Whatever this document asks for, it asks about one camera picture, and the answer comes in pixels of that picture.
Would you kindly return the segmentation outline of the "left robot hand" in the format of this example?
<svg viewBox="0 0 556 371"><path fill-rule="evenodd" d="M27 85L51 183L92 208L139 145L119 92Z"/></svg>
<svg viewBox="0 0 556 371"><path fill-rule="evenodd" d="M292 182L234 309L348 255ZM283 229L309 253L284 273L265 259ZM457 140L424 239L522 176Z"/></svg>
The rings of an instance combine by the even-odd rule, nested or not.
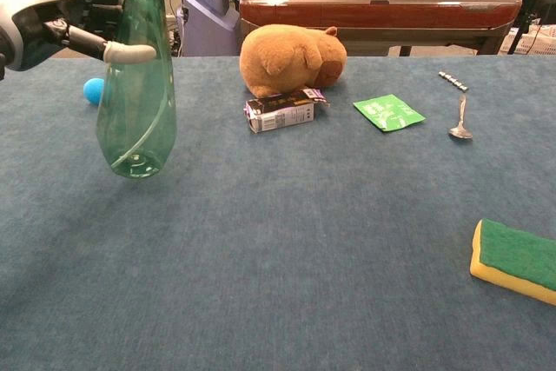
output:
<svg viewBox="0 0 556 371"><path fill-rule="evenodd" d="M124 0L1 0L1 73L29 70L63 49L105 63L145 63L156 57L147 44L105 39Z"/></svg>

